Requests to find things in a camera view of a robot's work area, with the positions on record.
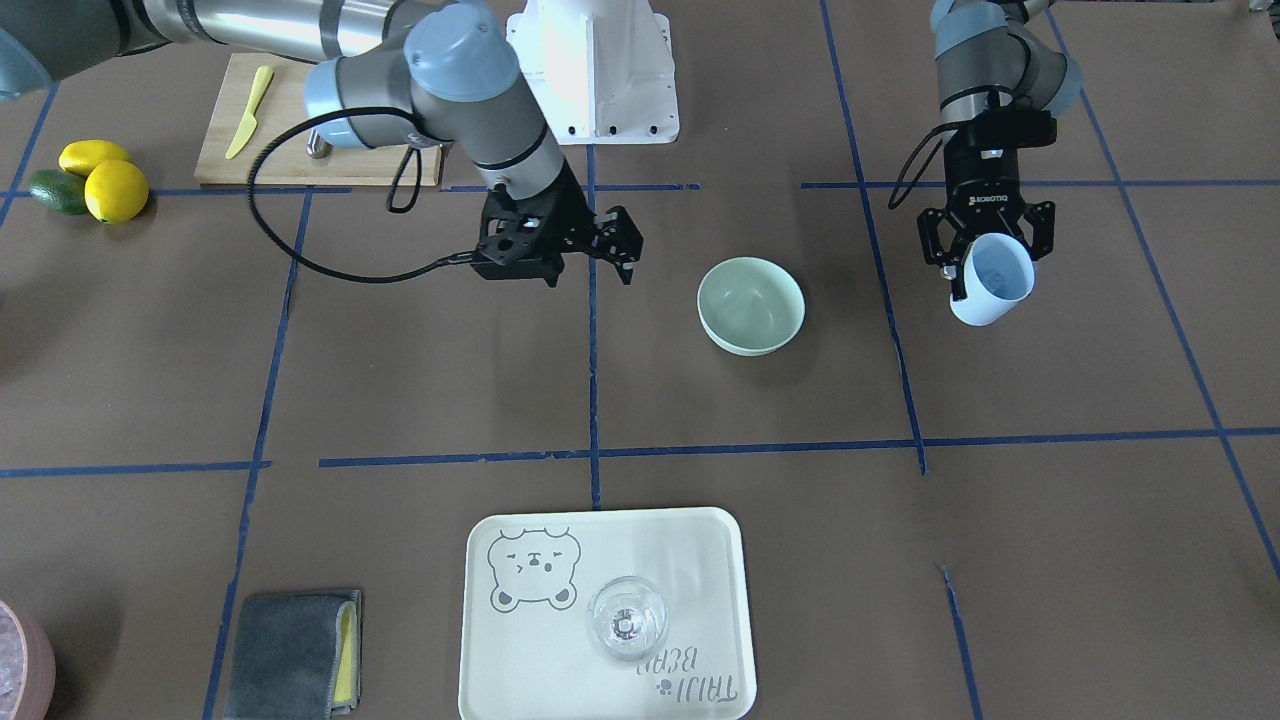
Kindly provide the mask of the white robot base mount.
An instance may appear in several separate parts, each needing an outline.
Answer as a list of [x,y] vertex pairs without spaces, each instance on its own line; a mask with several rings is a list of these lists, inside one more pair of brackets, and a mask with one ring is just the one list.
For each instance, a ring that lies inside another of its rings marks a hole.
[[671,24],[649,1],[527,1],[506,37],[561,145],[677,141]]

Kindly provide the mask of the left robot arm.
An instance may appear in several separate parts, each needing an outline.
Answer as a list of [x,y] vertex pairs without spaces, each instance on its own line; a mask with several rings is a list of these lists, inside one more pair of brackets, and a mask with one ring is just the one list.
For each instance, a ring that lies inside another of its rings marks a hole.
[[1036,263],[1053,251],[1057,208],[1021,196],[1018,154],[1057,140],[1057,118],[1078,99],[1083,74],[1027,27],[1048,1],[937,1],[931,10],[941,123],[945,205],[916,219],[925,263],[943,270],[951,297],[968,296],[963,273],[978,238],[1015,238]]

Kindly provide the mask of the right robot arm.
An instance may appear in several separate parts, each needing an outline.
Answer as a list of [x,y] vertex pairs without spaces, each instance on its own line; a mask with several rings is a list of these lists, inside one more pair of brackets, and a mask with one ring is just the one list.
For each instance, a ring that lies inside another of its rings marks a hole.
[[116,56],[205,41],[307,61],[306,118],[268,142],[256,183],[287,140],[315,129],[340,149],[458,145],[488,193],[477,245],[431,263],[489,281],[556,286],[564,255],[634,278],[643,234],[628,213],[595,213],[483,1],[5,1],[3,100],[51,88]]

